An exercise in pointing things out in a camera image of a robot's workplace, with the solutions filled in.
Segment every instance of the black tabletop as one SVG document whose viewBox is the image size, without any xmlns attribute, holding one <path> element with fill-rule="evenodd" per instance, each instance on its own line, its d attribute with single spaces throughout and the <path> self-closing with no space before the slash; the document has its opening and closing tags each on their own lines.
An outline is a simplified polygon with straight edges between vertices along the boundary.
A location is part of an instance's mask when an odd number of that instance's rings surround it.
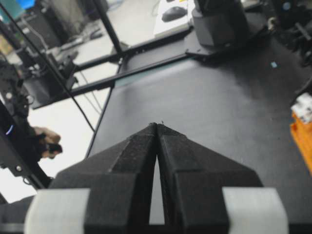
<svg viewBox="0 0 312 234">
<path fill-rule="evenodd" d="M 189 58 L 132 76 L 113 90 L 90 155 L 163 121 L 256 170 L 277 188 L 291 224 L 311 224 L 312 178 L 289 128 L 290 101 L 310 73 L 266 39 L 219 65 Z"/>
</svg>

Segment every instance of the metal frame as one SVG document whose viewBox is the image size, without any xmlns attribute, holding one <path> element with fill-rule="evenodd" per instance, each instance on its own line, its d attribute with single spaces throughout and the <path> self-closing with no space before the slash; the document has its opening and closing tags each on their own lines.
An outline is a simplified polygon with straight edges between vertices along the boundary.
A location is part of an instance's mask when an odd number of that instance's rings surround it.
<svg viewBox="0 0 312 234">
<path fill-rule="evenodd" d="M 158 48 L 160 46 L 166 45 L 168 43 L 171 42 L 175 42 L 177 40 L 180 40 L 182 38 L 184 38 L 189 32 L 190 30 L 184 30 L 184 31 L 179 31 L 176 33 L 172 33 L 168 36 L 165 37 L 160 37 L 160 38 L 156 38 L 156 39 L 152 39 L 149 40 L 147 42 L 132 46 L 127 48 L 126 50 L 122 50 L 121 46 L 120 46 L 120 42 L 119 39 L 109 21 L 109 18 L 106 15 L 106 12 L 103 11 L 103 9 L 100 7 L 100 0 L 93 0 L 96 9 L 98 10 L 98 13 L 100 15 L 100 18 L 107 30 L 107 33 L 111 39 L 111 41 L 113 42 L 114 45 L 114 50 L 115 53 L 111 54 L 111 55 L 107 55 L 107 56 L 103 56 L 101 58 L 98 59 L 94 59 L 91 60 L 89 62 L 83 63 L 80 66 L 77 67 L 77 71 L 82 71 L 88 68 L 92 68 L 94 66 L 97 65 L 101 65 L 103 63 L 106 62 L 116 62 L 119 61 L 119 68 L 127 62 L 127 58 L 141 54 L 141 53 L 145 53 L 148 50 L 151 49 L 155 49 Z M 10 14 L 7 12 L 7 10 L 3 7 L 2 4 L 0 4 L 1 8 L 4 10 L 4 12 L 9 16 L 11 22 L 14 24 L 14 26 L 17 28 L 17 30 L 22 34 L 22 36 L 25 37 L 26 41 L 30 44 L 30 46 L 34 47 L 34 49 L 38 50 L 36 48 L 36 46 L 27 38 L 27 36 L 25 36 L 22 32 L 22 30 L 19 28 L 19 26 L 16 24 L 16 22 L 13 20 L 13 18 L 10 16 Z M 63 76 L 62 74 L 60 74 L 57 70 L 55 70 L 55 68 L 49 63 L 49 61 L 46 61 L 46 58 L 39 52 L 38 50 L 38 54 L 42 57 L 42 59 L 47 63 L 47 66 L 51 67 L 52 72 L 55 74 L 55 79 L 58 82 L 61 82 Z M 57 97 L 56 99 L 52 100 L 51 103 L 47 103 L 46 105 L 52 104 L 53 102 L 56 101 L 60 101 L 60 100 L 64 100 L 70 97 L 74 97 L 77 95 L 81 95 L 81 94 L 85 94 L 88 93 L 90 91 L 93 90 L 100 90 L 100 89 L 105 89 L 105 88 L 111 88 L 109 96 L 107 101 L 105 102 L 104 108 L 103 108 L 103 112 L 101 117 L 103 117 L 104 112 L 106 110 L 106 107 L 108 105 L 109 102 L 109 98 L 110 98 L 110 94 L 115 86 L 115 82 L 119 79 L 125 78 L 127 76 L 131 76 L 143 71 L 147 71 L 153 68 L 157 68 L 184 58 L 189 57 L 189 55 L 187 54 L 181 54 L 178 56 L 174 56 L 172 58 L 168 58 L 159 62 L 155 62 L 137 69 L 134 69 L 132 71 L 128 71 L 128 72 L 124 72 L 124 73 L 117 73 L 115 76 L 109 77 L 109 78 L 105 78 L 102 79 L 100 81 L 97 82 L 93 82 L 93 83 L 89 83 L 87 85 L 81 86 L 79 88 L 73 89 L 70 91 L 70 93 L 68 92 L 64 92 L 64 94 L 60 97 Z M 5 108 L 5 106 L 1 103 L 0 104 L 0 114 L 1 116 L 6 116 L 8 113 L 5 113 L 7 110 Z M 10 169 L 10 171 L 12 172 L 12 174 L 14 174 L 15 176 L 23 176 L 24 178 L 26 178 L 35 189 L 41 189 L 41 188 L 47 188 L 49 186 L 49 183 L 51 182 L 51 179 L 44 173 L 44 171 L 39 167 L 37 162 L 33 162 L 32 160 L 28 160 L 27 157 L 31 156 L 31 155 L 27 155 L 25 152 L 21 151 L 21 149 L 25 149 L 25 147 L 27 146 L 22 142 L 11 142 L 8 137 L 5 135 L 5 133 L 3 132 L 3 129 L 0 129 L 0 144 L 3 145 L 3 147 L 7 147 L 8 149 L 8 154 L 6 154 L 4 163 L 6 164 L 6 166 Z M 24 137 L 21 132 L 18 133 L 19 137 Z M 19 168 L 22 168 L 22 171 L 17 171 L 17 166 L 19 166 Z"/>
<path fill-rule="evenodd" d="M 36 162 L 37 152 L 18 128 L 1 101 L 0 149 L 2 162 L 14 176 L 24 177 L 35 189 L 44 189 L 49 186 L 51 178 Z"/>
</svg>

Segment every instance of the orange object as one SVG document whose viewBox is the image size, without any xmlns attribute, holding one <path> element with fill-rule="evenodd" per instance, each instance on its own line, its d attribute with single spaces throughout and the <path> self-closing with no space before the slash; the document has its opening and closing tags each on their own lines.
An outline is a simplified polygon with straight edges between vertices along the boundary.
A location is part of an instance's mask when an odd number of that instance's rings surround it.
<svg viewBox="0 0 312 234">
<path fill-rule="evenodd" d="M 312 175 L 312 123 L 304 124 L 295 113 L 292 117 L 295 120 L 295 123 L 291 125 L 292 137 Z"/>
</svg>

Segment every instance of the electronic device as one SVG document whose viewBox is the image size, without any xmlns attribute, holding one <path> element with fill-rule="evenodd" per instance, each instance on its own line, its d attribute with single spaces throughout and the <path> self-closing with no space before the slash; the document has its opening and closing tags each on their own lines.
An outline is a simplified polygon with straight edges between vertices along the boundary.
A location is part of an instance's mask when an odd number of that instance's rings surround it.
<svg viewBox="0 0 312 234">
<path fill-rule="evenodd" d="M 18 24 L 41 50 L 62 46 L 69 38 L 69 34 L 50 6 L 42 7 L 36 4 L 27 9 Z"/>
<path fill-rule="evenodd" d="M 201 45 L 221 46 L 248 39 L 249 26 L 240 1 L 195 0 L 192 15 Z"/>
<path fill-rule="evenodd" d="M 266 17 L 274 18 L 282 29 L 290 29 L 297 22 L 305 25 L 311 17 L 298 0 L 263 0 L 262 8 Z"/>
<path fill-rule="evenodd" d="M 187 15 L 187 10 L 180 6 L 174 6 L 170 9 L 168 9 L 163 15 L 162 15 L 162 21 L 164 22 L 170 22 L 179 18 L 182 18 L 183 16 Z"/>
</svg>

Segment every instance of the white floor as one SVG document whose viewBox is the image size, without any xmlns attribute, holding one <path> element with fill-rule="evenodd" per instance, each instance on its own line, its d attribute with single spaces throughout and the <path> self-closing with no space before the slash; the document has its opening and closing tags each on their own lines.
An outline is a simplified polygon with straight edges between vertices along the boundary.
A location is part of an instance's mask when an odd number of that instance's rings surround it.
<svg viewBox="0 0 312 234">
<path fill-rule="evenodd" d="M 153 38 L 155 17 L 152 16 L 152 10 L 157 2 L 158 0 L 125 0 L 122 6 L 108 12 L 112 25 L 122 42 L 135 45 Z M 75 63 L 79 64 L 109 54 L 111 49 L 112 43 L 108 36 L 91 41 L 79 47 L 79 56 Z M 116 65 L 107 63 L 85 70 L 83 73 L 89 82 L 93 82 L 114 75 L 116 70 Z M 84 84 L 81 75 L 77 73 L 76 76 L 79 82 Z M 104 104 L 107 94 L 107 89 L 99 92 L 95 91 L 101 105 Z M 96 105 L 92 95 L 87 94 L 87 96 Z M 77 100 L 95 127 L 99 114 L 91 107 L 84 96 L 77 97 Z M 39 163 L 49 176 L 55 176 L 60 170 L 81 161 L 85 157 L 93 133 L 70 99 L 31 111 L 29 122 L 32 126 L 48 127 L 62 137 L 60 143 L 63 146 L 64 153 L 54 160 L 46 159 L 41 160 Z M 0 178 L 0 192 L 9 202 L 36 193 L 31 186 L 23 184 L 20 177 L 13 177 L 7 169 L 0 170 Z"/>
</svg>

